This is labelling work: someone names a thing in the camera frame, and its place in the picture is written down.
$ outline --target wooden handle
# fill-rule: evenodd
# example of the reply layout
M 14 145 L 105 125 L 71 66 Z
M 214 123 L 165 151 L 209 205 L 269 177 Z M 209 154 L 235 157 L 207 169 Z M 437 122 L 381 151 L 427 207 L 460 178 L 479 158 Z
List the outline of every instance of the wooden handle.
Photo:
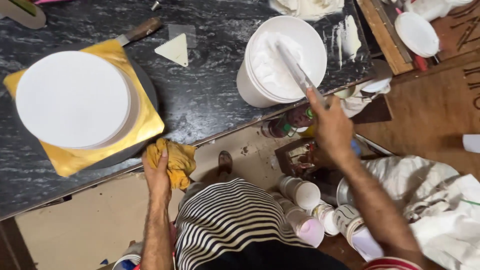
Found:
M 162 26 L 162 22 L 158 17 L 153 17 L 146 20 L 143 24 L 139 25 L 133 30 L 128 31 L 125 37 L 131 42 L 148 36 L 155 32 Z

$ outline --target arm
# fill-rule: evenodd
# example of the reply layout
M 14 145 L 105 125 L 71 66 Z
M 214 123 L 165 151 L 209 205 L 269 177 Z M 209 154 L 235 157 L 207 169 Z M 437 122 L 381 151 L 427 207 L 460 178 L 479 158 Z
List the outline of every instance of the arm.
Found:
M 150 167 L 146 152 L 142 156 L 149 190 L 148 213 L 145 222 L 145 240 L 142 270 L 170 270 L 173 267 L 170 244 L 168 204 L 172 197 L 167 175 L 168 153 L 165 149 L 157 169 Z
M 307 91 L 307 97 L 316 114 L 317 142 L 345 175 L 355 206 L 372 237 L 386 256 L 403 258 L 422 267 L 423 254 L 405 218 L 351 149 L 353 123 L 343 113 L 339 98 L 333 96 L 330 109 L 325 110 L 312 91 Z

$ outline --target black marble countertop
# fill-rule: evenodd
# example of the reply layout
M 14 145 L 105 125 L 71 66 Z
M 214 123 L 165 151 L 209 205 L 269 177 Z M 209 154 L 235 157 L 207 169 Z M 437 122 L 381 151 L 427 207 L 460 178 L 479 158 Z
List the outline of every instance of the black marble countertop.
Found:
M 162 0 L 161 9 L 150 10 L 151 1 L 72 0 L 43 4 L 47 26 L 25 28 L 4 18 L 0 20 L 0 72 L 27 68 L 38 56 L 61 45 L 98 43 L 115 38 L 158 16 L 165 26 L 158 32 L 125 47 L 151 77 L 157 89 L 160 116 L 166 124 L 164 137 L 196 144 L 217 134 L 235 130 L 257 119 L 284 110 L 292 104 L 266 109 L 248 105 L 238 94 L 237 70 L 256 28 L 279 15 L 266 0 Z M 338 46 L 332 44 L 333 27 L 352 15 L 362 42 L 355 62 L 345 61 L 340 69 Z M 154 49 L 168 40 L 168 24 L 193 25 L 197 47 L 188 49 L 189 66 L 181 67 L 157 54 Z M 353 0 L 346 0 L 343 12 L 311 23 L 325 38 L 328 51 L 327 74 L 322 89 L 331 91 L 365 79 L 371 60 Z M 13 103 L 0 87 L 0 220 L 42 205 L 68 193 L 93 185 L 108 175 L 125 172 L 140 163 L 130 159 L 113 167 L 81 171 L 60 177 L 48 160 L 34 152 L 20 137 L 12 119 Z

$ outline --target foot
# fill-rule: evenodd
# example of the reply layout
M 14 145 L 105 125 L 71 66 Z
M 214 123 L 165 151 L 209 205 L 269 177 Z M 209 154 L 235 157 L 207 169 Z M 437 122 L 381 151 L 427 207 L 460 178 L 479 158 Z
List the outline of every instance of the foot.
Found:
M 231 174 L 232 168 L 233 168 L 232 156 L 227 151 L 221 151 L 220 154 L 218 155 L 218 171 L 216 174 L 220 175 L 222 172 Z

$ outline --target man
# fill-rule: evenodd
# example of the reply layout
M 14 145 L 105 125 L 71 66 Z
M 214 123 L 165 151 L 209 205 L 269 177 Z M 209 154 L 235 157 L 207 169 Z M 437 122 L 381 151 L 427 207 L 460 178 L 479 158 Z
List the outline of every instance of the man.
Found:
M 330 109 L 325 110 L 311 90 L 307 97 L 316 114 L 318 144 L 348 180 L 355 204 L 385 256 L 394 257 L 377 265 L 419 269 L 424 258 L 405 219 L 350 148 L 353 124 L 340 108 L 339 99 L 334 96 Z M 150 204 L 142 270 L 170 270 L 173 266 L 167 160 L 168 153 L 164 152 L 158 169 L 152 169 L 144 158 Z M 220 154 L 219 165 L 221 179 L 211 185 L 192 184 L 180 204 L 175 257 L 178 269 L 347 269 L 300 240 L 286 225 L 281 208 L 269 194 L 243 179 L 228 179 L 228 154 Z

